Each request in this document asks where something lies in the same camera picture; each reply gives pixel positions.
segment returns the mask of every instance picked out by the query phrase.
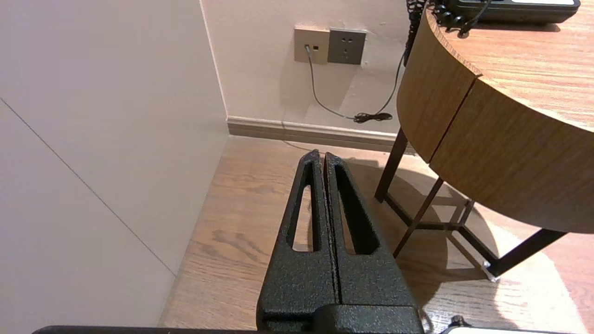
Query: black cable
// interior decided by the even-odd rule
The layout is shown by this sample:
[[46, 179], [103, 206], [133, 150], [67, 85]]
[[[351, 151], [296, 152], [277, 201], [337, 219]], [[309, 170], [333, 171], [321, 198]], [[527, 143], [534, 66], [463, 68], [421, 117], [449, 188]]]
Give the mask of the black cable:
[[364, 122], [369, 121], [370, 119], [374, 119], [376, 121], [386, 121], [386, 120], [393, 118], [391, 114], [388, 114], [388, 113], [382, 112], [382, 111], [388, 106], [388, 104], [392, 100], [392, 96], [394, 96], [394, 93], [396, 92], [396, 87], [398, 86], [398, 76], [400, 74], [400, 67], [402, 66], [402, 61], [405, 57], [405, 53], [402, 53], [402, 56], [400, 57], [400, 62], [398, 63], [398, 69], [396, 70], [396, 79], [394, 80], [394, 88], [392, 89], [392, 93], [390, 94], [390, 97], [388, 97], [388, 100], [385, 102], [384, 106], [382, 106], [381, 109], [378, 112], [376, 112], [375, 114], [368, 114], [365, 112], [360, 112], [357, 115], [355, 115], [355, 117], [351, 117], [351, 116], [346, 116], [346, 115], [340, 114], [340, 113], [326, 107], [325, 105], [323, 105], [320, 102], [317, 94], [315, 93], [314, 66], [311, 62], [311, 51], [309, 49], [309, 45], [305, 45], [305, 50], [307, 51], [307, 58], [309, 60], [309, 70], [311, 72], [311, 88], [314, 92], [314, 99], [316, 102], [318, 102], [318, 104], [322, 108], [324, 108], [325, 110], [327, 110], [337, 116], [340, 116], [342, 118], [352, 119], [353, 122], [355, 122], [355, 123], [364, 123]]
[[464, 23], [462, 28], [460, 28], [460, 32], [458, 33], [458, 35], [463, 36], [467, 32], [469, 32], [472, 29], [472, 27], [474, 27], [475, 24], [479, 21], [479, 18], [486, 11], [487, 7], [489, 7], [491, 2], [492, 0], [486, 0], [485, 5], [483, 6], [483, 8], [481, 8], [481, 11], [478, 12], [478, 14], [476, 14], [470, 21]]
[[419, 30], [421, 18], [423, 16], [423, 9], [425, 8], [426, 0], [406, 0], [406, 11], [409, 14], [409, 35], [406, 40], [405, 60], [404, 65], [408, 63], [410, 51], [415, 42], [416, 32]]

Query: white wall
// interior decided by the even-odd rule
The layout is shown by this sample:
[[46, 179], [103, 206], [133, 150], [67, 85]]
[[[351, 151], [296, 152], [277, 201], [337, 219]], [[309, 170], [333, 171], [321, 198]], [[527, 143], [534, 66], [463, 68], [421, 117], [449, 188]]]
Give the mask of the white wall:
[[228, 137], [200, 2], [0, 0], [0, 48], [0, 332], [156, 325]]
[[[309, 67], [293, 60], [293, 28], [368, 30], [362, 65], [315, 65], [318, 97], [348, 115], [386, 101], [408, 33], [405, 1], [203, 0], [229, 116], [395, 133], [394, 121], [355, 124], [315, 104]], [[387, 108], [394, 113], [395, 101]]]

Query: power socket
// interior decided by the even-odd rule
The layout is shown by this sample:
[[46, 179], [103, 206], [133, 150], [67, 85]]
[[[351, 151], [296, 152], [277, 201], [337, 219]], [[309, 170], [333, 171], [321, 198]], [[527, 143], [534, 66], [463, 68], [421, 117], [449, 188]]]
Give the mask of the power socket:
[[305, 45], [309, 45], [311, 62], [315, 64], [328, 63], [328, 30], [295, 28], [295, 61], [309, 62]]
[[330, 29], [328, 62], [361, 65], [367, 32]]

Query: table frame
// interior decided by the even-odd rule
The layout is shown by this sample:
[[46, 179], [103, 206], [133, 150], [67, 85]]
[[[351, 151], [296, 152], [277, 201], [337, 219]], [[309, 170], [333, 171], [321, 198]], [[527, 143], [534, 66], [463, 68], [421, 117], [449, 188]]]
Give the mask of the table frame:
[[498, 257], [495, 253], [493, 253], [487, 245], [485, 245], [467, 226], [466, 220], [470, 215], [475, 202], [473, 200], [468, 200], [465, 205], [464, 212], [462, 213], [460, 220], [457, 223], [426, 223], [421, 222], [423, 215], [431, 206], [431, 202], [435, 198], [437, 191], [443, 185], [443, 180], [438, 178], [431, 188], [431, 191], [423, 201], [421, 208], [416, 213], [415, 217], [410, 217], [398, 204], [398, 202], [392, 197], [391, 194], [388, 193], [388, 188], [392, 183], [392, 180], [396, 174], [396, 170], [398, 169], [398, 165], [400, 164], [400, 160], [405, 153], [406, 146], [408, 144], [408, 139], [406, 138], [404, 131], [400, 129], [398, 131], [398, 135], [396, 136], [396, 141], [394, 142], [394, 146], [392, 146], [392, 151], [390, 152], [390, 157], [388, 158], [388, 162], [386, 163], [386, 167], [384, 168], [384, 172], [381, 175], [380, 182], [377, 185], [377, 189], [375, 191], [375, 198], [380, 202], [386, 203], [390, 206], [394, 212], [402, 219], [402, 221], [408, 226], [404, 236], [400, 240], [398, 246], [394, 250], [393, 256], [396, 258], [402, 248], [405, 246], [406, 242], [412, 235], [412, 232], [416, 229], [433, 229], [433, 230], [443, 230], [443, 231], [458, 231], [460, 235], [466, 239], [471, 246], [476, 249], [479, 254], [485, 258], [487, 261], [487, 265], [485, 269], [488, 273], [490, 273], [493, 278], [498, 278], [506, 271], [510, 270], [511, 268], [517, 266], [519, 263], [523, 262], [530, 256], [536, 254], [538, 251], [542, 250], [546, 246], [552, 244], [567, 232], [559, 232], [553, 231], [549, 229], [540, 229], [538, 232], [530, 236], [528, 239], [524, 240], [521, 244], [519, 244], [516, 248], [509, 251], [502, 257]]

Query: black clamp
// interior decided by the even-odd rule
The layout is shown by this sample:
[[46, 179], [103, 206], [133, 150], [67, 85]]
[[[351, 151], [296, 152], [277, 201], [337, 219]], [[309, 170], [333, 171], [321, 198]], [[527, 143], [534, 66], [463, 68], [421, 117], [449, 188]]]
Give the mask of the black clamp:
[[[313, 251], [293, 250], [311, 186]], [[345, 246], [342, 210], [356, 254]], [[299, 161], [256, 309], [258, 330], [422, 334], [418, 308], [345, 162]]]

